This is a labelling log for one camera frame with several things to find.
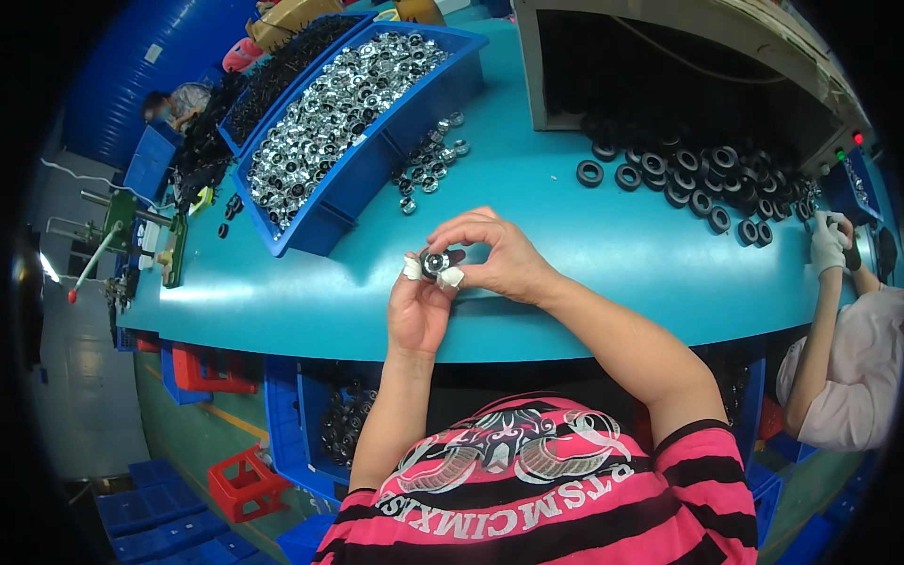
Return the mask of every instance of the person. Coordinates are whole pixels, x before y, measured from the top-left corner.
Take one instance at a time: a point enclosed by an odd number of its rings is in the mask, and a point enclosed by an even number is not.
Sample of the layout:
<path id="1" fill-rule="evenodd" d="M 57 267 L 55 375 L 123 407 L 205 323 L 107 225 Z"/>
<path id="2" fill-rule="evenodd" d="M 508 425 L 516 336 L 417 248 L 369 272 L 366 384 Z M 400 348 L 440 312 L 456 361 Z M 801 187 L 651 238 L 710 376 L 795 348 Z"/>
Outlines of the person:
<path id="1" fill-rule="evenodd" d="M 141 118 L 148 124 L 166 122 L 185 133 L 188 122 L 207 108 L 211 90 L 200 82 L 186 82 L 172 93 L 152 91 L 141 105 Z"/>
<path id="2" fill-rule="evenodd" d="M 566 278 L 483 207 L 440 225 L 431 253 L 492 247 L 457 287 L 534 305 L 583 342 L 649 410 L 655 448 L 547 391 L 503 398 L 425 438 L 436 352 L 456 287 L 396 280 L 380 393 L 349 494 L 317 563 L 753 563 L 757 522 L 707 366 L 662 327 Z"/>
<path id="3" fill-rule="evenodd" d="M 888 436 L 904 369 L 904 290 L 863 264 L 844 214 L 817 211 L 814 221 L 813 323 L 780 350 L 778 367 L 767 360 L 767 393 L 783 407 L 792 438 L 832 451 L 873 449 Z M 845 264 L 858 298 L 839 313 Z"/>

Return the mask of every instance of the white cable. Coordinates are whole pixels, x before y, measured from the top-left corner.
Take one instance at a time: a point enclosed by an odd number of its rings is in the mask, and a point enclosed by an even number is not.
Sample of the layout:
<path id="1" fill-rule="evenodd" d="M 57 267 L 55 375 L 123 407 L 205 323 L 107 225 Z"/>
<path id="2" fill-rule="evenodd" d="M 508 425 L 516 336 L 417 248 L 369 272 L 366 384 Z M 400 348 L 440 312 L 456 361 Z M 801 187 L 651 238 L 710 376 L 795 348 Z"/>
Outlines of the white cable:
<path id="1" fill-rule="evenodd" d="M 91 259 L 88 261 L 88 265 L 85 265 L 85 269 L 81 271 L 81 276 L 79 280 L 75 281 L 75 288 L 73 290 L 78 291 L 81 288 L 81 283 L 85 282 L 85 278 L 88 277 L 88 272 L 97 264 L 98 259 L 100 259 L 100 255 L 109 247 L 111 241 L 113 241 L 113 237 L 122 229 L 122 222 L 117 221 L 116 225 L 110 230 L 107 234 L 107 237 L 98 245 L 98 249 L 94 251 L 94 255 L 91 256 Z"/>
<path id="2" fill-rule="evenodd" d="M 87 493 L 87 492 L 88 492 L 88 489 L 90 489 L 90 488 L 91 488 L 91 483 L 87 483 L 87 484 L 85 485 L 85 488 L 81 489 L 81 492 L 79 492 L 78 494 L 76 494 L 75 496 L 73 496 L 73 497 L 69 500 L 69 505 L 72 506 L 72 503 L 74 503 L 75 501 L 79 500 L 79 499 L 81 498 L 81 496 L 82 496 L 83 494 Z"/>
<path id="3" fill-rule="evenodd" d="M 609 17 L 611 17 L 613 20 L 615 20 L 619 24 L 624 25 L 625 28 L 627 28 L 630 32 L 634 33 L 635 35 L 637 35 L 637 37 L 641 38 L 645 42 L 650 43 L 656 49 L 665 53 L 669 57 L 672 57 L 676 61 L 678 61 L 682 64 L 685 64 L 688 67 L 691 67 L 692 69 L 694 69 L 695 71 L 697 71 L 699 73 L 705 74 L 709 77 L 713 77 L 714 79 L 722 79 L 722 80 L 727 80 L 729 82 L 740 82 L 741 84 L 773 84 L 775 82 L 781 82 L 782 80 L 786 79 L 786 77 L 783 77 L 783 76 L 769 77 L 768 79 L 741 79 L 739 77 L 731 77 L 727 74 L 722 74 L 722 73 L 716 72 L 716 71 L 707 71 L 706 69 L 702 69 L 702 68 L 698 67 L 697 65 L 693 64 L 692 62 L 690 62 L 686 59 L 683 59 L 682 57 L 679 57 L 678 55 L 674 54 L 673 52 L 669 51 L 668 49 L 665 49 L 662 45 L 653 41 L 652 39 L 650 39 L 649 37 L 647 37 L 640 31 L 635 29 L 631 24 L 622 20 L 620 17 L 618 17 L 616 15 L 610 15 Z"/>
<path id="4" fill-rule="evenodd" d="M 146 196 L 142 196 L 141 194 L 135 192 L 134 189 L 129 188 L 128 186 L 119 186 L 118 184 L 113 184 L 102 176 L 88 176 L 86 174 L 75 174 L 70 169 L 67 169 L 66 167 L 64 167 L 62 165 L 57 165 L 53 161 L 48 161 L 48 160 L 44 159 L 43 157 L 41 159 L 41 163 L 49 166 L 51 169 L 59 169 L 61 171 L 65 171 L 66 173 L 71 174 L 73 177 L 75 177 L 76 179 L 78 179 L 80 181 L 82 181 L 82 180 L 84 180 L 84 181 L 101 181 L 102 183 L 109 184 L 109 186 L 111 188 L 118 188 L 120 190 L 128 190 L 129 192 L 131 192 L 132 194 L 134 194 L 141 200 L 147 202 L 149 205 L 153 206 L 157 210 L 166 210 L 167 208 L 172 208 L 175 206 L 175 202 L 171 202 L 171 203 L 167 204 L 166 206 L 160 207 L 150 198 L 147 198 Z"/>

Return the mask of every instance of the blue workbench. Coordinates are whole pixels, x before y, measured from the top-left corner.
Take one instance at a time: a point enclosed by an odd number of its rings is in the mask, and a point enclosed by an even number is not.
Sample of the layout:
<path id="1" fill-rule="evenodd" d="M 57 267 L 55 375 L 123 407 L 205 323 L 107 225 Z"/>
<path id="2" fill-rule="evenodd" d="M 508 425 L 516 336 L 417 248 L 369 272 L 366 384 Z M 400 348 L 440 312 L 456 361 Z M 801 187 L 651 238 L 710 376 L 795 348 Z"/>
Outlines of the blue workbench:
<path id="1" fill-rule="evenodd" d="M 381 361 L 386 302 L 404 252 L 423 246 L 441 222 L 484 204 L 517 223 L 563 274 L 649 317 L 688 345 L 812 321 L 818 283 L 807 264 L 810 236 L 800 221 L 770 221 L 771 245 L 741 247 L 734 211 L 732 229 L 715 235 L 705 220 L 689 209 L 675 210 L 662 193 L 643 186 L 635 193 L 619 190 L 613 179 L 621 157 L 603 164 L 605 180 L 598 189 L 584 188 L 575 168 L 591 158 L 589 141 L 577 132 L 532 130 L 514 26 L 494 20 L 457 27 L 490 39 L 481 51 L 486 89 L 463 108 L 466 124 L 449 134 L 469 141 L 472 150 L 450 167 L 438 191 L 415 194 L 413 215 L 400 213 L 399 192 L 387 184 L 329 257 L 289 250 L 275 259 L 248 211 L 231 222 L 226 239 L 217 238 L 235 192 L 227 174 L 218 202 L 189 220 L 182 285 L 162 288 L 159 266 L 144 272 L 132 308 L 118 322 L 194 344 Z M 891 219 L 878 173 L 874 182 L 879 206 Z M 897 239 L 897 229 L 890 228 Z M 164 233 L 160 245 L 165 241 Z M 488 250 L 468 253 L 469 261 L 480 262 Z M 848 281 L 842 302 L 853 300 Z M 537 308 L 468 289 L 456 300 L 438 361 L 586 356 L 587 348 Z"/>

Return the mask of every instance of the green floor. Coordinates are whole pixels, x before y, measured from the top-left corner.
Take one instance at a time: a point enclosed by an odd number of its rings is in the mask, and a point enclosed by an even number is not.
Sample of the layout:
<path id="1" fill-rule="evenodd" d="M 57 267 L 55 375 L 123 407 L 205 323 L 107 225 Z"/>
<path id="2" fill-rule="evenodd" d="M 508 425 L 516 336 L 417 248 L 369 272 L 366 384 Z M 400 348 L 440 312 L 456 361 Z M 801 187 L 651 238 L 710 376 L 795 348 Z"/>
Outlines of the green floor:
<path id="1" fill-rule="evenodd" d="M 262 391 L 257 394 L 215 394 L 212 405 L 176 406 L 160 382 L 160 356 L 136 353 L 138 402 L 151 457 L 168 458 L 207 504 L 222 517 L 207 489 L 207 469 L 254 445 L 267 431 Z M 860 464 L 862 454 L 820 451 L 802 465 L 790 466 L 768 451 L 756 459 L 786 482 L 775 520 L 760 549 L 759 563 L 774 563 L 814 513 L 821 512 L 840 492 Z M 232 528 L 262 551 L 288 563 L 274 540 L 314 512 L 303 491 L 287 490 L 286 511 Z"/>

